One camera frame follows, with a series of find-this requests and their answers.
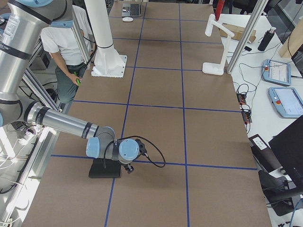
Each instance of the white shirt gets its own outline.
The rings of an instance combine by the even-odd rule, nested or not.
[[[87,20],[86,12],[78,6],[72,6],[79,23],[80,29],[84,33],[84,37],[89,38],[92,31]],[[84,62],[82,53],[78,47],[76,38],[71,28],[46,27],[42,29],[41,40],[43,48],[49,53],[61,52],[63,59],[67,65],[79,65]],[[90,51],[90,43],[84,39],[88,51]]]

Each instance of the black bottle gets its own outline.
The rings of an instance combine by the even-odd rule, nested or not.
[[[271,27],[271,29],[265,33],[265,36],[263,37],[260,45],[258,46],[259,51],[264,51],[266,49],[270,40],[273,38],[273,36],[275,34],[275,30],[276,30],[275,27]]]

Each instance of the white and blue device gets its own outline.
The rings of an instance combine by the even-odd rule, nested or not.
[[[280,61],[266,59],[262,68],[263,79],[267,82],[280,84],[283,86],[291,85],[290,64]]]
[[[303,115],[303,101],[294,87],[270,87],[268,94],[282,117],[298,118]]]

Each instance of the red object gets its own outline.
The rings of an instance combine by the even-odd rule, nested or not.
[[[222,9],[223,9],[223,6],[224,6],[224,2],[225,2],[225,0],[219,0],[218,1],[216,12],[214,14],[216,16],[216,21],[218,21],[219,18],[220,18],[220,15],[221,15],[221,12],[222,12]]]

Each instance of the white mounting plate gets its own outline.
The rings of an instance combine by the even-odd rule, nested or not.
[[[220,69],[220,64],[204,62],[202,72],[207,74],[223,75],[224,69]]]
[[[120,55],[122,61],[125,63],[127,62],[127,55]],[[91,72],[91,75],[94,77],[114,77],[114,78],[122,78],[124,75],[125,66],[116,66],[113,69],[107,70],[104,72],[102,66],[94,66]]]

